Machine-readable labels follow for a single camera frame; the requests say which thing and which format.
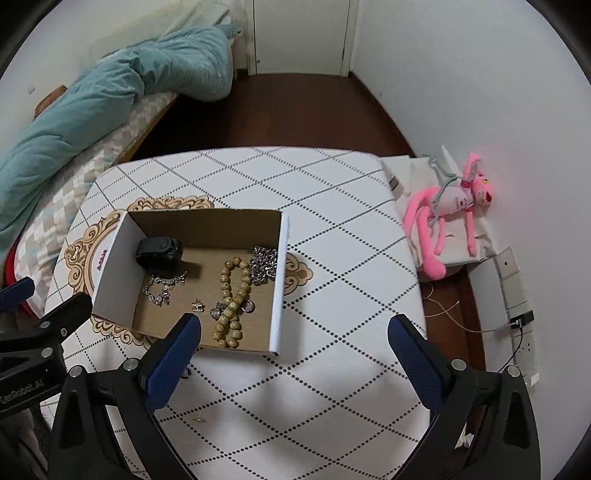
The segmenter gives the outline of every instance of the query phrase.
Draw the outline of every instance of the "black smartwatch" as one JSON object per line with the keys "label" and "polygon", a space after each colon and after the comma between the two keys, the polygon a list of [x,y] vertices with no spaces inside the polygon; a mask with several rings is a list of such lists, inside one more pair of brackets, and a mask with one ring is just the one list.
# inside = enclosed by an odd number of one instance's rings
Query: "black smartwatch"
{"label": "black smartwatch", "polygon": [[183,244],[169,236],[144,238],[135,251],[135,261],[155,277],[172,278],[183,256]]}

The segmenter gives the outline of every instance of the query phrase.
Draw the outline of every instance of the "plaid pillow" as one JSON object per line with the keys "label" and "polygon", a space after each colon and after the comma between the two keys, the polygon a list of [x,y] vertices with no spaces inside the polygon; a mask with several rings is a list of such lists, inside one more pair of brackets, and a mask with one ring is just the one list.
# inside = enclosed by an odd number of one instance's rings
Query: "plaid pillow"
{"label": "plaid pillow", "polygon": [[143,97],[132,107],[127,123],[81,152],[50,180],[22,232],[14,262],[17,281],[31,277],[35,282],[35,293],[27,303],[37,317],[43,316],[61,246],[90,187],[127,155],[176,97],[173,92]]}

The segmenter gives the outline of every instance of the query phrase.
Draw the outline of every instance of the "wooden floor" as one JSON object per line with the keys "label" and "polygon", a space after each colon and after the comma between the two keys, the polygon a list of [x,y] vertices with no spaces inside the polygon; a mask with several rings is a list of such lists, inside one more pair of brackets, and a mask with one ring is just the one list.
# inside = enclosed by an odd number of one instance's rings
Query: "wooden floor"
{"label": "wooden floor", "polygon": [[215,103],[180,98],[135,158],[205,148],[281,145],[342,148],[380,156],[409,154],[351,78],[257,75]]}
{"label": "wooden floor", "polygon": [[[319,75],[258,75],[234,83],[215,103],[180,97],[147,136],[133,160],[207,148],[285,145],[413,155],[404,137],[355,78]],[[465,271],[434,282],[431,298],[461,324],[479,330]],[[423,289],[423,296],[430,288]],[[441,312],[425,303],[426,315]],[[483,368],[480,334],[465,333],[444,315],[427,318],[428,337],[451,358]]]}

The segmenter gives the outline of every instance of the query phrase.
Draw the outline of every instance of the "power strip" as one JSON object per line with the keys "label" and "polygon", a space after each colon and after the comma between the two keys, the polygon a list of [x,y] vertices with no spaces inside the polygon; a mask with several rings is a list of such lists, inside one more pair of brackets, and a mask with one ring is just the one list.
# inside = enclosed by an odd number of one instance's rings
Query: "power strip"
{"label": "power strip", "polygon": [[501,290],[511,325],[511,344],[515,352],[513,364],[521,371],[528,391],[533,393],[537,391],[540,380],[535,347],[534,311],[511,247],[495,257],[495,264],[501,278]]}

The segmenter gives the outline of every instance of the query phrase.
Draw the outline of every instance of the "white door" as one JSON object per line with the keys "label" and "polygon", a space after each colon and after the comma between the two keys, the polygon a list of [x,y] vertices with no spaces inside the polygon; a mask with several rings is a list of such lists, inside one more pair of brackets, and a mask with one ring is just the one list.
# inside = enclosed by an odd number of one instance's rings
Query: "white door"
{"label": "white door", "polygon": [[254,0],[257,73],[340,75],[350,0]]}

